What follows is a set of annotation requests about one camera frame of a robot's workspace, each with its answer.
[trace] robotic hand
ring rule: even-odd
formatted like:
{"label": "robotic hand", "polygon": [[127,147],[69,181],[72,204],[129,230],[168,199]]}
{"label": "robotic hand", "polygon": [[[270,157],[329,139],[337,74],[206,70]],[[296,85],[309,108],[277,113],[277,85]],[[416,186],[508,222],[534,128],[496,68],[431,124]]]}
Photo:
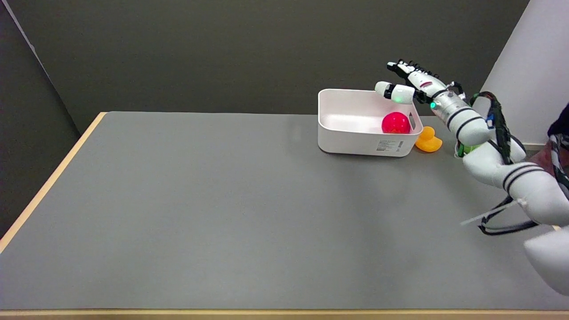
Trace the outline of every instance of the robotic hand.
{"label": "robotic hand", "polygon": [[[538,224],[564,227],[530,239],[524,245],[528,259],[544,281],[557,292],[569,296],[569,200],[566,196],[569,192],[567,183],[562,183],[569,180],[564,172],[556,170],[554,178],[538,165],[522,162],[526,157],[525,149],[518,139],[510,135],[493,94],[482,92],[471,100],[473,103],[479,96],[491,100],[489,117],[485,119],[466,102],[466,94],[459,83],[445,85],[438,75],[412,61],[389,62],[387,68],[403,78],[406,85],[380,81],[376,84],[376,92],[397,103],[411,104],[413,98],[420,103],[429,103],[433,113],[446,124],[459,143],[478,146],[463,157],[467,171],[479,182],[503,188],[508,193],[508,197],[494,208],[494,213],[482,219],[479,228],[483,233],[503,235]],[[514,200],[530,218],[529,221],[500,228],[486,225]]]}

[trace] red ball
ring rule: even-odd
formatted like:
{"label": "red ball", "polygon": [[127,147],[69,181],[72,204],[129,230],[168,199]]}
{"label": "red ball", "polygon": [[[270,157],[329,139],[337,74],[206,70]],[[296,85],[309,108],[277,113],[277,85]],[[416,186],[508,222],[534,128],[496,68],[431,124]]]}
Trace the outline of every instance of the red ball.
{"label": "red ball", "polygon": [[381,122],[381,130],[384,133],[404,133],[411,132],[411,123],[409,118],[401,112],[391,112],[385,116]]}

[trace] wooden table edge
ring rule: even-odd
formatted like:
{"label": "wooden table edge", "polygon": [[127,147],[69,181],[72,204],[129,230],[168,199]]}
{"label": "wooden table edge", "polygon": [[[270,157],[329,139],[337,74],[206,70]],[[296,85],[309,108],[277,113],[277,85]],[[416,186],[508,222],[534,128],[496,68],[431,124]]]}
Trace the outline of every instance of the wooden table edge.
{"label": "wooden table edge", "polygon": [[91,122],[85,133],[79,138],[79,140],[75,143],[73,148],[69,151],[69,153],[63,158],[62,162],[57,166],[55,171],[50,175],[47,181],[44,183],[42,188],[38,191],[38,193],[34,196],[32,201],[26,206],[24,211],[18,216],[16,221],[12,224],[10,229],[4,234],[4,236],[0,239],[0,253],[6,249],[10,241],[14,238],[16,233],[20,230],[20,228],[24,225],[26,220],[31,216],[34,209],[38,206],[38,204],[42,201],[43,197],[47,194],[47,192],[51,189],[53,184],[57,181],[59,176],[63,173],[63,170],[67,167],[67,165],[71,162],[73,157],[77,154],[79,149],[81,149],[82,145],[85,143],[87,138],[91,135],[91,133],[95,130],[99,122],[103,119],[106,115],[106,112],[101,112],[97,115],[97,117]]}
{"label": "wooden table edge", "polygon": [[0,311],[3,319],[351,319],[351,320],[561,320],[569,311],[534,310],[15,310]]}

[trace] white wall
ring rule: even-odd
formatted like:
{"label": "white wall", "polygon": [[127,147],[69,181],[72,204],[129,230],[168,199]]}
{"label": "white wall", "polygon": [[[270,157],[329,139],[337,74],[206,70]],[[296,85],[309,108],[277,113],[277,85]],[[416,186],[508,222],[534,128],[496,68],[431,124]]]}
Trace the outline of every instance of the white wall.
{"label": "white wall", "polygon": [[[568,0],[530,1],[483,90],[497,96],[514,136],[526,144],[546,142],[547,129],[569,102]],[[486,112],[482,105],[475,109]]]}

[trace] dark gray wall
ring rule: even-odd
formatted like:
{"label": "dark gray wall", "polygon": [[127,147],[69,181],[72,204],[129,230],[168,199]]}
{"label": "dark gray wall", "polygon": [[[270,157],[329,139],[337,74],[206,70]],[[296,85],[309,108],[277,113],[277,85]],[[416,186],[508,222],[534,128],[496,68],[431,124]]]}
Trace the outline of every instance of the dark gray wall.
{"label": "dark gray wall", "polygon": [[397,81],[398,58],[473,93],[528,0],[9,3],[84,130],[107,110],[316,113],[321,89]]}
{"label": "dark gray wall", "polygon": [[63,103],[0,3],[0,237],[77,141]]}

